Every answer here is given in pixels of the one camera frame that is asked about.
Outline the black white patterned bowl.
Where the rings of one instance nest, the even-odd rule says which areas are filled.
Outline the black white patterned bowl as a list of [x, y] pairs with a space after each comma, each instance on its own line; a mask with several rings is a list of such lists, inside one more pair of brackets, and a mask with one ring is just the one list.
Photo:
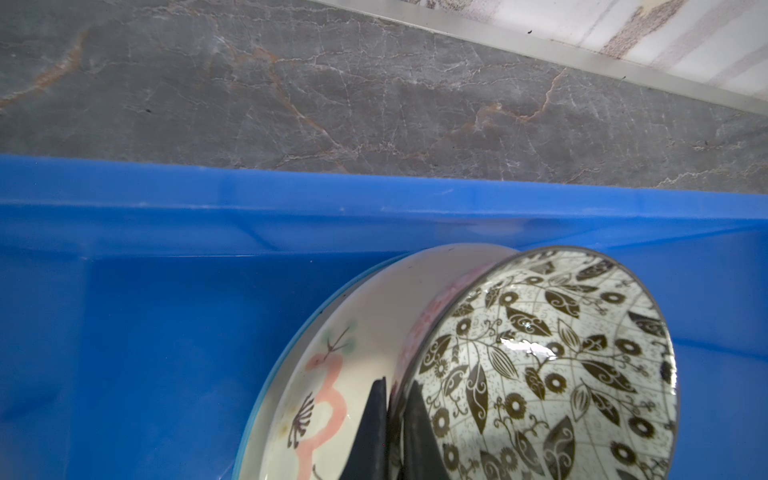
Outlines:
[[665, 479], [678, 429], [674, 347], [636, 274], [550, 246], [482, 266], [418, 320], [395, 370], [389, 475], [420, 401], [451, 479]]

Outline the cream floral plate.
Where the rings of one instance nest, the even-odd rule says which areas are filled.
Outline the cream floral plate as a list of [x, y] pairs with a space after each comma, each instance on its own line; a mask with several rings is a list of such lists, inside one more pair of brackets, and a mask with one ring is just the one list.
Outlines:
[[375, 265], [331, 295], [290, 340], [243, 434], [235, 479], [338, 479], [374, 381], [395, 381], [426, 328], [513, 249], [452, 244]]

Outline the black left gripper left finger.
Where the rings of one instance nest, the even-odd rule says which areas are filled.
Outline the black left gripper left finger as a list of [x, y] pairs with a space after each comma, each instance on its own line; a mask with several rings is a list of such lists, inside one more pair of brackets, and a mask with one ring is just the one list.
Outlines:
[[340, 480], [388, 478], [386, 379], [373, 382]]

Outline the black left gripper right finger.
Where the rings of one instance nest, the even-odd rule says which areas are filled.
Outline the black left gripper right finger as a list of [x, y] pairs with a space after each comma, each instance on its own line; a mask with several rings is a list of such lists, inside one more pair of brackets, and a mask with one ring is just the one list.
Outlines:
[[421, 387], [411, 385], [403, 415], [401, 477], [405, 480], [448, 480]]

